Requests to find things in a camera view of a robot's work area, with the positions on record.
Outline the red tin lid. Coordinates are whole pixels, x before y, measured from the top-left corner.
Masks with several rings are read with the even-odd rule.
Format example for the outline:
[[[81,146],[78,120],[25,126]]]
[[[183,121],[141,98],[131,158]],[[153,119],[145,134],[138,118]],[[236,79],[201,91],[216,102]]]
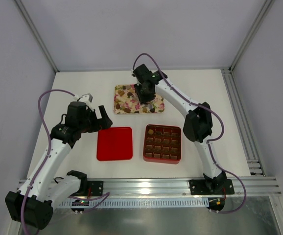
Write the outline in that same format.
[[[131,127],[112,127],[98,132],[97,155],[101,161],[130,160],[133,157]]]

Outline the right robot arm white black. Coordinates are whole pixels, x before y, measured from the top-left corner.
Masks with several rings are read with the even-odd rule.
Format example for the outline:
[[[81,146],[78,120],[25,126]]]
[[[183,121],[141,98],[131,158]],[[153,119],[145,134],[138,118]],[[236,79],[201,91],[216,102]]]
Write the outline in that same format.
[[[152,72],[142,64],[133,68],[132,76],[137,79],[134,85],[141,104],[154,100],[156,94],[166,99],[185,118],[183,133],[193,142],[198,150],[202,165],[204,188],[209,193],[222,191],[227,175],[217,164],[213,153],[212,115],[216,115],[206,102],[192,100],[172,84],[167,75],[161,71]]]

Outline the round yellow chocolate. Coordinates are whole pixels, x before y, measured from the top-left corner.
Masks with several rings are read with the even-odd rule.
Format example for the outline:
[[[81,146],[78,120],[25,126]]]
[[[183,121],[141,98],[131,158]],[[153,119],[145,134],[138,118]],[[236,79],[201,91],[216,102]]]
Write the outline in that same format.
[[[149,135],[152,135],[153,133],[154,133],[154,131],[153,131],[152,129],[149,129],[149,130],[148,130],[148,134],[149,134]]]

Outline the metal tongs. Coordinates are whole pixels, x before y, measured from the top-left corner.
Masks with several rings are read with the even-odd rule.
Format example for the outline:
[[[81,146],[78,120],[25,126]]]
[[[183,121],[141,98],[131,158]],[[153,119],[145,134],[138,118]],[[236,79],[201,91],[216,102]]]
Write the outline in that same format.
[[[151,113],[151,110],[155,109],[152,102],[141,104],[136,95],[133,95],[130,101],[132,103],[131,110],[134,113]]]

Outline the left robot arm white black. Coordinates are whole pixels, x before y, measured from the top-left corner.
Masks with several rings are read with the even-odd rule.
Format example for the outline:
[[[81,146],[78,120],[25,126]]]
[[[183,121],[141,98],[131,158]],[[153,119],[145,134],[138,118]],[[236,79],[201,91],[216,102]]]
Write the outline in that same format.
[[[54,210],[71,195],[87,193],[89,184],[85,173],[71,170],[63,181],[50,187],[59,166],[71,152],[84,133],[94,133],[109,129],[113,122],[105,107],[99,106],[101,118],[85,102],[73,101],[67,113],[62,116],[64,123],[53,127],[48,138],[48,147],[35,169],[16,191],[9,191],[5,203],[12,220],[44,229],[51,221]]]

